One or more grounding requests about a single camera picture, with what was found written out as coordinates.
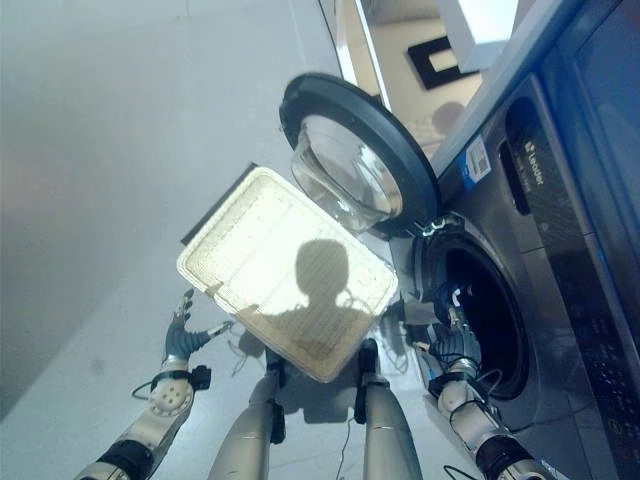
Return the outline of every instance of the silver metal leg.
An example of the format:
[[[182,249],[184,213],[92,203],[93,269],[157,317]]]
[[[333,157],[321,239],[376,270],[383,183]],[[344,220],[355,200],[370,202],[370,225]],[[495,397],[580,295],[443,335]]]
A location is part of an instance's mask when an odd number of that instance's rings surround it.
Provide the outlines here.
[[[422,480],[411,430],[395,395],[388,384],[366,388],[364,480]]]
[[[251,394],[218,451],[209,480],[266,480],[278,373],[268,371]]]

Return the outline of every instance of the white tray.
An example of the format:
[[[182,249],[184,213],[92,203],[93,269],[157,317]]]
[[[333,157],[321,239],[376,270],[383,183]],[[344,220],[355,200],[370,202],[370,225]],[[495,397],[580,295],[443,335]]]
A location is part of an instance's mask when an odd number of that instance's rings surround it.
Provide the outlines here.
[[[386,263],[263,167],[195,235],[178,271],[321,382],[339,374],[397,288]]]

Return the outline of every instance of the robotic arm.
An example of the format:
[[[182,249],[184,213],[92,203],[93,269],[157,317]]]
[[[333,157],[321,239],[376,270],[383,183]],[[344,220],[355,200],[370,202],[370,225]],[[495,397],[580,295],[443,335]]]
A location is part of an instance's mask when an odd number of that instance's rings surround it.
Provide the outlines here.
[[[187,291],[167,330],[160,372],[151,382],[151,395],[142,415],[109,450],[88,465],[75,480],[145,480],[164,458],[173,438],[189,417],[196,390],[209,388],[211,370],[203,365],[189,372],[189,357],[232,322],[202,332],[187,332],[193,290]]]
[[[502,424],[499,412],[477,382],[480,345],[460,303],[459,290],[449,307],[451,328],[430,345],[417,344],[441,364],[443,373],[429,383],[438,410],[449,420],[487,480],[552,480],[554,477],[520,445]]]

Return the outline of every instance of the black joint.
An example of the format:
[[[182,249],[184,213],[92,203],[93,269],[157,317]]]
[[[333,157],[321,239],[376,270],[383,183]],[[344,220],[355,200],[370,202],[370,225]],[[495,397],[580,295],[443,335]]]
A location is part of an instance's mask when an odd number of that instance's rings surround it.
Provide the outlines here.
[[[376,363],[378,361],[378,344],[373,338],[366,338],[360,346],[358,353],[358,369],[360,379],[365,373],[376,373]]]
[[[359,386],[356,392],[356,403],[353,406],[353,419],[358,425],[367,423],[367,387]]]
[[[144,480],[153,466],[151,451],[135,440],[114,443],[98,462],[108,463],[125,472],[130,480]]]
[[[189,383],[195,391],[208,390],[211,386],[211,369],[205,365],[198,365],[191,370]]]
[[[284,422],[284,408],[277,403],[273,404],[273,428],[271,429],[271,443],[279,445],[284,442],[286,434]]]
[[[509,466],[521,460],[531,460],[529,455],[513,437],[496,436],[484,442],[476,454],[476,465],[487,480],[498,480]]]
[[[460,315],[464,315],[462,308],[458,309]],[[473,331],[465,326],[449,330],[445,338],[431,344],[429,353],[441,362],[444,361],[448,364],[464,358],[473,362],[477,367],[482,360],[480,343],[478,343]]]
[[[269,347],[265,347],[265,359],[267,362],[267,370],[278,372],[278,386],[284,387],[287,382],[287,375],[284,370],[284,359]]]

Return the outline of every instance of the white floor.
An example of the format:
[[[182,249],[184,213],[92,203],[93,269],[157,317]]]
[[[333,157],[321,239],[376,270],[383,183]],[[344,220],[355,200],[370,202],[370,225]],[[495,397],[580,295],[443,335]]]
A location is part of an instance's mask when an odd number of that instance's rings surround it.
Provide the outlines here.
[[[179,239],[250,162],[289,176],[283,89],[337,62],[311,0],[7,0],[2,37],[0,477],[72,478],[143,409],[129,392],[154,375],[188,288]],[[194,329],[225,318],[197,295]],[[237,340],[192,357],[213,368],[212,388],[154,479],[207,478],[263,372],[249,358],[232,376]],[[403,374],[385,358],[425,478],[445,463],[473,472],[413,357]],[[271,477],[335,478],[346,422],[299,410],[286,423]],[[352,422],[346,479],[361,477],[363,440]]]

